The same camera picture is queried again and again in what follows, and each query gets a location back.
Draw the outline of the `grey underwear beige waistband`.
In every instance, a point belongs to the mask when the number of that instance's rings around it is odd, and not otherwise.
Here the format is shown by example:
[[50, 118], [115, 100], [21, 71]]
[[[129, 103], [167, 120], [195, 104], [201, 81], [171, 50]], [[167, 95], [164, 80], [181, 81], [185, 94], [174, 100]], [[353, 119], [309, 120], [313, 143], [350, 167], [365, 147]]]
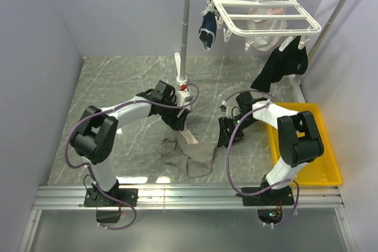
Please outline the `grey underwear beige waistband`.
[[211, 173], [215, 151], [215, 142], [199, 142], [187, 128], [169, 130], [162, 141], [161, 160], [189, 178], [199, 178]]

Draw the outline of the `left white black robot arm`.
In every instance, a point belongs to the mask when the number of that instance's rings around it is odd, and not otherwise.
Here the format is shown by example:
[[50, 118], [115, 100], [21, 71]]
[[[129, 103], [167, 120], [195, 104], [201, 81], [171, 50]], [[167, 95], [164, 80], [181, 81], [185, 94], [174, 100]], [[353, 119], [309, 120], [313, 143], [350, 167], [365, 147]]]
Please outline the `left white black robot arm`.
[[110, 156], [117, 131], [139, 119], [157, 115], [172, 130], [184, 130], [193, 94], [183, 84], [178, 90], [168, 83], [159, 81], [130, 100], [111, 107], [87, 107], [78, 124], [67, 139], [66, 146], [72, 147], [83, 158], [92, 178], [86, 190], [84, 206], [115, 207], [136, 205], [137, 189], [121, 189], [112, 171]]

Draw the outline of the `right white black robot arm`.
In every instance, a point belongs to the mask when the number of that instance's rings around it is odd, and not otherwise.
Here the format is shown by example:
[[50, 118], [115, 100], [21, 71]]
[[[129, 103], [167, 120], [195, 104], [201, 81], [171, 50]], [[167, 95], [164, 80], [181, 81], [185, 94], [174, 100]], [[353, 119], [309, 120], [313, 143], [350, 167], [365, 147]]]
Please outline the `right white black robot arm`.
[[310, 111], [296, 112], [278, 106], [273, 95], [265, 92], [254, 99], [254, 92], [254, 89], [247, 89], [234, 94], [239, 108], [237, 116], [233, 115], [229, 100], [223, 100], [221, 110], [225, 115], [219, 118], [217, 146], [230, 149], [233, 143], [243, 139], [245, 128], [260, 121], [278, 131], [280, 158], [263, 176], [259, 187], [237, 189], [234, 184], [231, 187], [246, 207], [294, 205], [299, 195], [293, 194], [291, 182], [301, 169], [324, 153], [318, 126]]

